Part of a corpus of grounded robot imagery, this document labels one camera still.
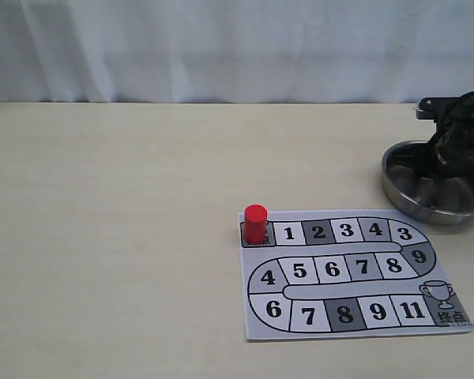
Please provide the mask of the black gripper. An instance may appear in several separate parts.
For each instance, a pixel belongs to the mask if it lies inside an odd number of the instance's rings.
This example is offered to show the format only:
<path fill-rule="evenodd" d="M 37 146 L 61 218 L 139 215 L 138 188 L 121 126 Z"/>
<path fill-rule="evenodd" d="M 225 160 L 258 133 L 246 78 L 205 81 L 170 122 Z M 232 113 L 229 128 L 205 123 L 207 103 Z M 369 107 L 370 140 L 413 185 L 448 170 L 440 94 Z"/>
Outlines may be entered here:
<path fill-rule="evenodd" d="M 428 178 L 448 179 L 474 174 L 474 114 L 436 123 L 431 139 L 420 146 L 413 170 Z"/>

